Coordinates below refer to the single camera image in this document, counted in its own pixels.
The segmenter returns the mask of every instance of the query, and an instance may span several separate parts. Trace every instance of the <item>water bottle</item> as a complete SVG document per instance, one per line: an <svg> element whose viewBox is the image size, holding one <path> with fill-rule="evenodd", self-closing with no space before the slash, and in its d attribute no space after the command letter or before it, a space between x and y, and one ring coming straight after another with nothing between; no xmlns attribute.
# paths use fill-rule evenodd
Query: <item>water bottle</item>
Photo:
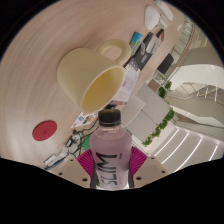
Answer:
<svg viewBox="0 0 224 224"><path fill-rule="evenodd" d="M90 138L96 174L103 189L122 190L128 183L132 137L120 126L119 110L101 110L98 117L99 128Z"/></svg>

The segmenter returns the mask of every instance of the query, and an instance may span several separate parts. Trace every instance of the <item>mug handle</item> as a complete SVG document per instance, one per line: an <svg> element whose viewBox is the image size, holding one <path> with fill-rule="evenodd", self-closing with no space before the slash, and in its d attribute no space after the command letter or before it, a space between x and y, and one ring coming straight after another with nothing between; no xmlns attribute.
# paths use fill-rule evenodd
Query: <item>mug handle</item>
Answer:
<svg viewBox="0 0 224 224"><path fill-rule="evenodd" d="M106 50L112 47L119 47L121 49L121 55L114 61L117 62L119 65L124 65L131 56L131 47L124 40L120 39L108 40L104 42L102 45L100 45L99 48L96 50L96 52L104 54Z"/></svg>

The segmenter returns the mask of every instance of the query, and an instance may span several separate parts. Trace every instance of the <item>yellow mug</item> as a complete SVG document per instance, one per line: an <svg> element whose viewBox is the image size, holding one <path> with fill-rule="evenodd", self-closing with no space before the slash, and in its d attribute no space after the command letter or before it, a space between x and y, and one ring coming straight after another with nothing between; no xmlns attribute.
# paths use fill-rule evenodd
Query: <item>yellow mug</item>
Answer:
<svg viewBox="0 0 224 224"><path fill-rule="evenodd" d="M121 49L116 60L103 55L111 47ZM106 41L96 51L74 49L58 65L58 82L83 113L95 113L104 108L119 91L126 73L122 65L130 56L131 47L119 39Z"/></svg>

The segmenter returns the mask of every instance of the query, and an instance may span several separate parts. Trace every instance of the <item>red circle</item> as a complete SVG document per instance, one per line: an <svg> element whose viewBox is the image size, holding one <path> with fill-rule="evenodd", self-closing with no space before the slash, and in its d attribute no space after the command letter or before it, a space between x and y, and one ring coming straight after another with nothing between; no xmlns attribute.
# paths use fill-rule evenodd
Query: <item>red circle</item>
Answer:
<svg viewBox="0 0 224 224"><path fill-rule="evenodd" d="M33 138L36 141L44 141L50 138L56 130L57 124L54 121L44 121L34 128Z"/></svg>

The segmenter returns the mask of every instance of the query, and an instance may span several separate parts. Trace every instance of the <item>table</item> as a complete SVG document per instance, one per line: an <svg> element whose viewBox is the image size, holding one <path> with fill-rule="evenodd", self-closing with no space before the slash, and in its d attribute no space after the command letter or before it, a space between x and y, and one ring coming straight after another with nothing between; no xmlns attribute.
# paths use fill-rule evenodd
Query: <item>table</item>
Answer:
<svg viewBox="0 0 224 224"><path fill-rule="evenodd" d="M134 32L149 33L144 26L145 6L153 0L62 0L30 20L17 34L0 65L0 155L34 166L60 151L72 134L71 125L81 112L56 79L61 58L70 50L96 50L108 39L130 42ZM177 27L184 15L170 6L174 19L165 30L165 40L141 72L134 90L156 70L180 37ZM156 34L159 27L151 32ZM118 49L106 52L115 59ZM56 133L46 141L32 137L42 121L57 123Z"/></svg>

